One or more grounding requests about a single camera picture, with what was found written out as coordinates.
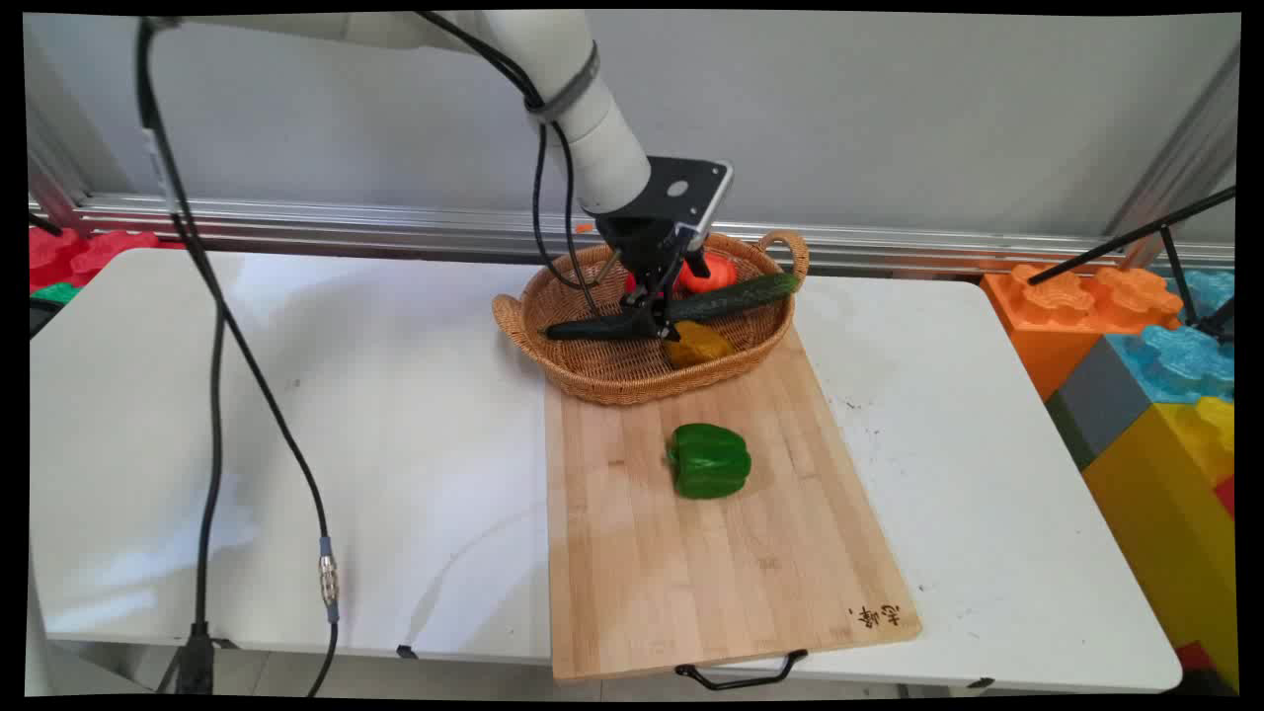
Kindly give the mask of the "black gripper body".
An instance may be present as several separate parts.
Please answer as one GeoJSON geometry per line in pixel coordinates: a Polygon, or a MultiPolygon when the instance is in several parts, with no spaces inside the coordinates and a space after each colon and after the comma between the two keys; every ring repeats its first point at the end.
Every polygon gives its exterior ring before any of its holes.
{"type": "Polygon", "coordinates": [[[651,291],[664,269],[694,250],[694,230],[667,219],[598,216],[595,226],[627,277],[647,280],[651,291]]]}

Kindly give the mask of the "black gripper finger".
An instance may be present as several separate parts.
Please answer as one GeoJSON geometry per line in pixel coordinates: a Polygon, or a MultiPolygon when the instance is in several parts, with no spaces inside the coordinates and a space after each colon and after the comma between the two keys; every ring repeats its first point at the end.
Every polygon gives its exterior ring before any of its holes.
{"type": "Polygon", "coordinates": [[[670,316],[670,302],[678,290],[698,292],[698,288],[707,286],[709,280],[710,264],[704,252],[688,252],[678,257],[678,261],[660,275],[659,282],[653,283],[653,321],[664,342],[681,339],[675,320],[670,316]]]}
{"type": "Polygon", "coordinates": [[[628,277],[624,282],[622,315],[629,338],[659,338],[659,321],[652,310],[659,294],[651,291],[651,286],[645,278],[628,277]]]}

